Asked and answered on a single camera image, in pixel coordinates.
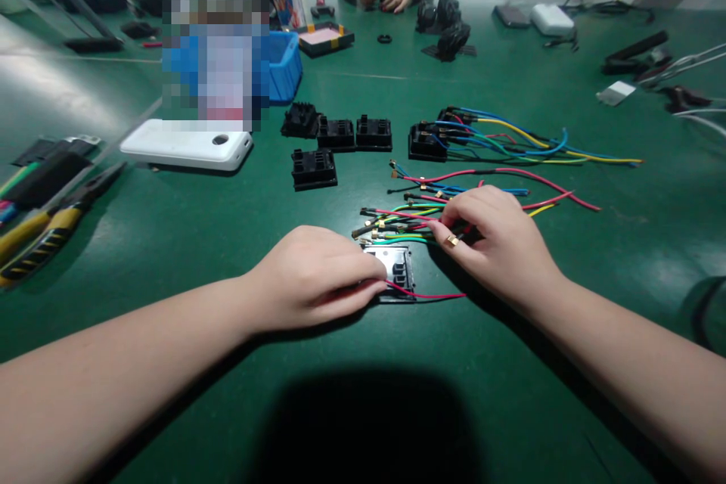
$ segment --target forearm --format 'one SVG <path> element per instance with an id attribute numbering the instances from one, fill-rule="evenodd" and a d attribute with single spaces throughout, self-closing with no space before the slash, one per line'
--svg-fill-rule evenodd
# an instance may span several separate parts
<path id="1" fill-rule="evenodd" d="M 146 306 L 0 366 L 0 482 L 77 480 L 243 343 L 249 316 L 228 282 Z M 239 284 L 235 290 L 248 291 Z"/>
<path id="2" fill-rule="evenodd" d="M 726 360 L 568 281 L 515 306 L 687 473 L 726 478 Z"/>

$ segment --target white power bank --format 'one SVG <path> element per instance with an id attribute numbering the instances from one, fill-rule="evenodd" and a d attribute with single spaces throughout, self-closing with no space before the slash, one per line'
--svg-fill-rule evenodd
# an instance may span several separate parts
<path id="1" fill-rule="evenodd" d="M 556 4 L 537 4 L 529 17 L 545 36 L 567 36 L 575 28 L 572 19 Z"/>
<path id="2" fill-rule="evenodd" d="M 249 132 L 179 130 L 180 126 L 198 123 L 149 119 L 132 132 L 119 149 L 143 163 L 226 171 L 239 167 L 252 147 L 252 135 Z M 205 123 L 207 127 L 228 124 Z"/>

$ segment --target green work table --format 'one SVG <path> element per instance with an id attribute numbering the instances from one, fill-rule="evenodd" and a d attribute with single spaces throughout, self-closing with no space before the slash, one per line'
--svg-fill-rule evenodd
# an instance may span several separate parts
<path id="1" fill-rule="evenodd" d="M 611 108 L 595 93 L 617 79 L 600 73 L 608 54 L 660 29 L 669 31 L 676 57 L 702 51 L 726 41 L 726 14 L 659 12 L 650 26 L 638 14 L 582 16 L 573 54 L 568 45 L 543 48 L 547 39 L 534 29 L 505 29 L 492 20 L 493 5 L 462 2 L 478 55 L 441 63 L 420 52 L 436 37 L 414 32 L 415 9 L 394 16 L 338 2 L 337 20 L 355 32 L 355 44 L 317 59 L 303 55 L 296 99 L 330 119 L 391 119 L 393 152 L 337 154 L 336 187 L 295 193 L 290 153 L 316 143 L 282 137 L 284 108 L 273 107 L 233 176 L 127 169 L 61 254 L 2 296 L 2 360 L 243 274 L 297 225 L 349 236 L 365 219 L 361 207 L 403 203 L 402 192 L 390 192 L 407 187 L 391 179 L 390 158 L 415 176 L 489 168 L 408 159 L 410 125 L 449 104 L 544 135 L 565 126 L 577 147 L 644 159 L 639 168 L 532 168 L 603 208 L 566 201 L 536 222 L 574 281 L 696 338 L 694 297 L 726 262 L 726 146 L 715 132 L 667 114 L 662 95 L 639 90 Z M 379 44 L 381 33 L 392 44 Z M 94 60 L 0 48 L 7 105 L 0 174 L 38 135 L 114 141 L 126 132 L 161 94 L 160 64 L 143 55 Z M 724 76 L 726 62 L 716 61 L 673 81 L 718 96 Z M 468 187 L 478 181 L 457 178 Z M 487 182 L 531 189 L 523 203 L 555 195 L 514 176 Z M 377 305 L 324 330 L 261 340 L 203 379 L 104 478 L 648 482 L 675 471 L 541 334 L 437 249 L 412 244 L 411 252 L 419 293 L 460 290 L 469 299 Z M 717 325 L 705 326 L 723 346 Z"/>

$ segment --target black plastic connector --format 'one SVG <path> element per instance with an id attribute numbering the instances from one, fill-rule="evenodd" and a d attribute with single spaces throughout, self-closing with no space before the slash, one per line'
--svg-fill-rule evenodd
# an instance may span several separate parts
<path id="1" fill-rule="evenodd" d="M 413 125 L 408 131 L 408 158 L 445 163 L 448 150 L 436 138 L 446 144 L 445 133 L 438 125 L 425 121 Z"/>
<path id="2" fill-rule="evenodd" d="M 328 121 L 326 116 L 321 115 L 318 121 L 318 147 L 326 147 L 336 153 L 355 151 L 353 121 L 350 119 Z"/>
<path id="3" fill-rule="evenodd" d="M 355 124 L 355 144 L 359 151 L 391 151 L 391 122 L 387 119 L 368 119 L 363 114 Z"/>
<path id="4" fill-rule="evenodd" d="M 366 246 L 363 251 L 370 253 L 386 266 L 386 279 L 389 282 L 407 291 L 414 290 L 416 284 L 411 270 L 411 252 L 407 246 Z M 382 303 L 415 303 L 416 297 L 389 287 L 378 296 L 378 300 Z"/>
<path id="5" fill-rule="evenodd" d="M 295 150 L 290 156 L 293 158 L 292 175 L 295 191 L 338 185 L 332 151 Z"/>
<path id="6" fill-rule="evenodd" d="M 296 138 L 317 138 L 320 113 L 309 102 L 293 102 L 285 112 L 285 121 L 280 132 L 283 136 Z"/>

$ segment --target black connector housing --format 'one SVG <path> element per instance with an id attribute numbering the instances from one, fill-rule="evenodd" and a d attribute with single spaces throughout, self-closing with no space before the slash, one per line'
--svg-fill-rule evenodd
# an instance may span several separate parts
<path id="1" fill-rule="evenodd" d="M 320 114 L 309 102 L 293 102 L 285 112 L 285 121 L 280 132 L 283 136 L 317 138 Z"/>
<path id="2" fill-rule="evenodd" d="M 361 115 L 355 124 L 355 144 L 359 151 L 391 151 L 391 122 L 388 119 L 368 119 Z"/>
<path id="3" fill-rule="evenodd" d="M 318 147 L 327 148 L 336 153 L 355 151 L 355 133 L 353 121 L 350 119 L 328 120 L 320 116 L 318 121 Z"/>
<path id="4" fill-rule="evenodd" d="M 295 191 L 338 185 L 333 152 L 329 149 L 295 150 L 290 156 L 293 158 L 292 175 Z"/>
<path id="5" fill-rule="evenodd" d="M 408 158 L 445 163 L 448 150 L 434 136 L 447 143 L 445 132 L 442 133 L 438 125 L 425 121 L 413 125 L 408 131 Z"/>

